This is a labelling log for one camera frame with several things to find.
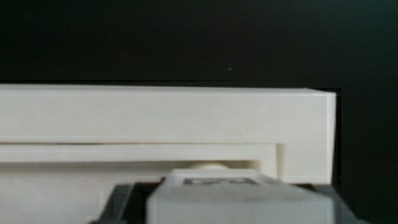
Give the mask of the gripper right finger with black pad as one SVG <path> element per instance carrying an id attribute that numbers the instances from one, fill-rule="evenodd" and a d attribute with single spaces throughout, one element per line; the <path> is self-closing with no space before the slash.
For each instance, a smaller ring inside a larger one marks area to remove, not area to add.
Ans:
<path id="1" fill-rule="evenodd" d="M 369 224 L 357 218 L 337 194 L 337 191 L 330 185 L 301 184 L 300 187 L 332 198 L 335 224 Z"/>

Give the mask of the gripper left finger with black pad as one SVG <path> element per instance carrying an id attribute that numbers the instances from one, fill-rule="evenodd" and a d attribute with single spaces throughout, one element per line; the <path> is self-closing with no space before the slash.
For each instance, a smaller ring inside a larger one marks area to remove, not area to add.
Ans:
<path id="1" fill-rule="evenodd" d="M 145 204 L 161 182 L 163 179 L 113 187 L 99 217 L 88 224 L 147 224 Z"/>

